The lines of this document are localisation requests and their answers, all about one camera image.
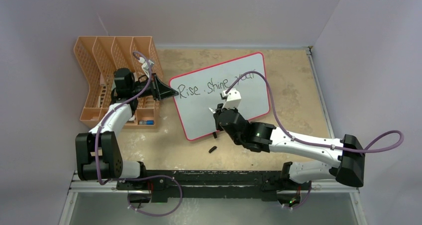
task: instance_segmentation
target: wooden table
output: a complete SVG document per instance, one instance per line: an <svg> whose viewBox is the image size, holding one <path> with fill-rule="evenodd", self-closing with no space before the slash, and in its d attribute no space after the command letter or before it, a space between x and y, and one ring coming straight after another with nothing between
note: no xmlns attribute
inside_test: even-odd
<svg viewBox="0 0 422 225"><path fill-rule="evenodd" d="M305 50L161 49L164 82L173 76L260 51L283 126L292 132L328 137L326 120ZM118 143L123 159L143 161L147 169L281 170L288 161L310 161L285 153L254 153L235 145L227 134L186 140L172 99L162 101L157 130L124 129ZM276 124L273 114L255 119ZM208 150L217 146L217 150Z"/></svg>

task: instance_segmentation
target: whiteboard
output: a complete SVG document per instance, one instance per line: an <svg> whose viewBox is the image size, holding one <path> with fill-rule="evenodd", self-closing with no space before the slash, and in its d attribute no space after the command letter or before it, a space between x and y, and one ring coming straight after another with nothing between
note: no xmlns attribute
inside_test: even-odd
<svg viewBox="0 0 422 225"><path fill-rule="evenodd" d="M257 71L267 77L262 53L256 52L170 79L170 87L179 92L179 95L173 98L188 140L198 139L216 131L215 120L209 108L215 110L217 104L224 103L220 93L248 71ZM233 88L242 96L238 110L245 119L252 119L270 111L268 91L260 76L248 74Z"/></svg>

